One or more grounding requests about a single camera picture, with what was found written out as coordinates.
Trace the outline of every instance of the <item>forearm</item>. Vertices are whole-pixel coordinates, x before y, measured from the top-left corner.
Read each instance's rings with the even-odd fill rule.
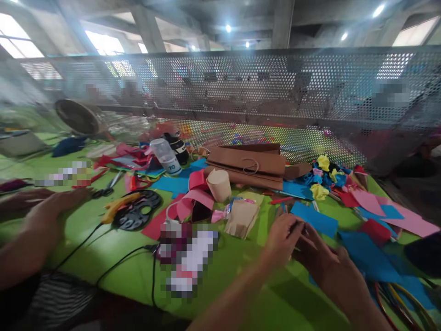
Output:
[[[188,330],[238,330],[251,305],[269,277],[270,271],[261,262],[248,266]]]
[[[346,313],[351,328],[355,331],[392,331],[386,318],[369,298],[368,302],[363,303],[356,309]]]
[[[0,290],[39,272],[60,240],[55,216],[34,214],[15,239],[0,249]]]

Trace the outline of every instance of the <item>yellow tool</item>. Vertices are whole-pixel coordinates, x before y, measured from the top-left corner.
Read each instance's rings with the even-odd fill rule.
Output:
[[[118,211],[118,209],[122,206],[122,205],[126,205],[129,202],[133,202],[137,199],[139,199],[141,197],[141,193],[133,193],[130,195],[127,195],[125,197],[122,197],[118,200],[115,200],[111,203],[109,203],[108,205],[106,205],[106,209],[107,212],[103,215],[102,219],[101,219],[101,223],[102,224],[110,224],[113,222],[113,219],[115,218],[115,214]]]

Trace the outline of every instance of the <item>hand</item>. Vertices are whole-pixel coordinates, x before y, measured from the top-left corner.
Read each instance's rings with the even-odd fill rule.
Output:
[[[260,263],[267,270],[282,268],[291,258],[305,222],[293,214],[282,214],[271,226],[268,241],[260,254]]]
[[[15,193],[0,200],[1,211],[18,211],[34,207],[41,201],[55,194],[45,188],[37,188],[30,191]]]
[[[67,211],[78,206],[84,199],[90,196],[92,188],[77,188],[72,191],[53,194],[45,201],[31,210],[31,213],[50,213],[57,216],[62,211]]]
[[[348,318],[361,304],[372,301],[366,282],[344,247],[332,250],[315,229],[306,224],[293,257],[309,271],[317,285]]]

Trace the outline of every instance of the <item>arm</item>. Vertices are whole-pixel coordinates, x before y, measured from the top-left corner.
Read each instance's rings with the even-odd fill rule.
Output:
[[[289,260],[303,224],[293,214],[280,216],[271,227],[259,260],[248,266],[205,313],[192,322],[188,330],[238,330],[265,281]]]
[[[353,330],[392,331],[373,302],[366,281],[345,248],[331,250],[315,229],[305,225],[293,257],[309,271],[320,289],[346,315]]]
[[[15,239],[0,249],[0,290],[21,283],[39,272],[61,238],[57,217],[78,205],[87,189],[51,195],[26,215]]]

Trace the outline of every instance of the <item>white container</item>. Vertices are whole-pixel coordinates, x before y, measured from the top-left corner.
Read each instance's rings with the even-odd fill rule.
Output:
[[[152,140],[150,142],[150,148],[155,153],[165,171],[173,176],[181,173],[181,165],[167,140],[162,138]]]

